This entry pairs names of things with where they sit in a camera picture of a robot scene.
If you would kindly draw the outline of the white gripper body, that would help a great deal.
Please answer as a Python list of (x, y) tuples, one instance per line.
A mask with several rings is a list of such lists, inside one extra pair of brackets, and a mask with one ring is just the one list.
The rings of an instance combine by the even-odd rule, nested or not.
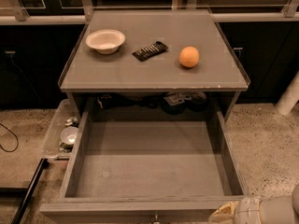
[(260, 220), (259, 197), (246, 197), (235, 208), (235, 224), (262, 224)]

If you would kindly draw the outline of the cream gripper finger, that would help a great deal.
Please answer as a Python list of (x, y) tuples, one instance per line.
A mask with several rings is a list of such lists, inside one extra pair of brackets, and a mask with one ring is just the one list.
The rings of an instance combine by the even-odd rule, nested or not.
[(210, 215), (208, 222), (211, 224), (234, 224), (237, 205), (238, 202), (229, 202), (222, 205)]

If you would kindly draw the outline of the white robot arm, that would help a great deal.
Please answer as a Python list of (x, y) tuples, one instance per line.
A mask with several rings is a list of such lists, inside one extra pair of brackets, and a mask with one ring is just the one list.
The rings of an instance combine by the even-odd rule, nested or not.
[(298, 224), (299, 73), (276, 105), (237, 105), (228, 122), (247, 195), (208, 224)]

